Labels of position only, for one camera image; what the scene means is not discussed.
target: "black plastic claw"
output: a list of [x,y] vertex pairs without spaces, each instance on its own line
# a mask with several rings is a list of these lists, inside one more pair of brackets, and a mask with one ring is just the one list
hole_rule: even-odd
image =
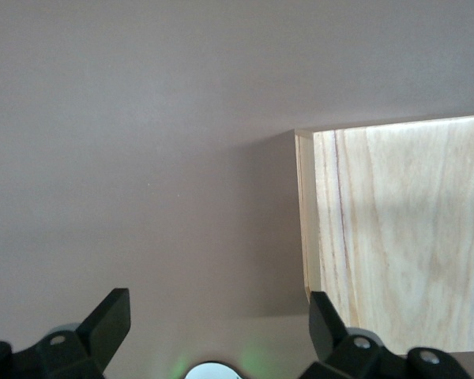
[[424,379],[470,379],[467,371],[451,355],[430,347],[415,347],[408,362]]
[[310,294],[309,334],[320,362],[348,336],[344,322],[325,292]]
[[103,372],[130,330],[130,292],[115,288],[76,330]]

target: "gray surface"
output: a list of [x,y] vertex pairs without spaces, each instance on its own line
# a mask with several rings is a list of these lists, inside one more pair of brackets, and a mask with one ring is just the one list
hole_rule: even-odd
[[0,339],[127,286],[110,379],[294,377],[291,130],[463,114],[474,1],[0,2]]

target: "metal screw head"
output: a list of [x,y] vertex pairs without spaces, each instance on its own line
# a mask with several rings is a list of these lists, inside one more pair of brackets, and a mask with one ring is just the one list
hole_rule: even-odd
[[353,342],[355,343],[356,347],[359,347],[360,349],[368,349],[371,347],[371,343],[367,338],[356,337]]
[[431,363],[432,365],[437,365],[441,361],[439,360],[439,357],[432,353],[429,350],[422,350],[419,352],[419,357],[424,360],[426,363]]
[[65,337],[64,336],[56,336],[51,338],[51,341],[49,341],[50,345],[59,345],[60,343],[65,342]]

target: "wooden board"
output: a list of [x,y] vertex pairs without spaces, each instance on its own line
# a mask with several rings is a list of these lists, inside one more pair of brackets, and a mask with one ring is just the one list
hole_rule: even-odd
[[474,116],[295,139],[307,291],[397,354],[474,351]]

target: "wood grain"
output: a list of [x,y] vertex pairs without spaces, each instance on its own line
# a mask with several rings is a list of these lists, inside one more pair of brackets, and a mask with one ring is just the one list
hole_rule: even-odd
[[474,116],[295,139],[307,290],[395,353],[474,351]]

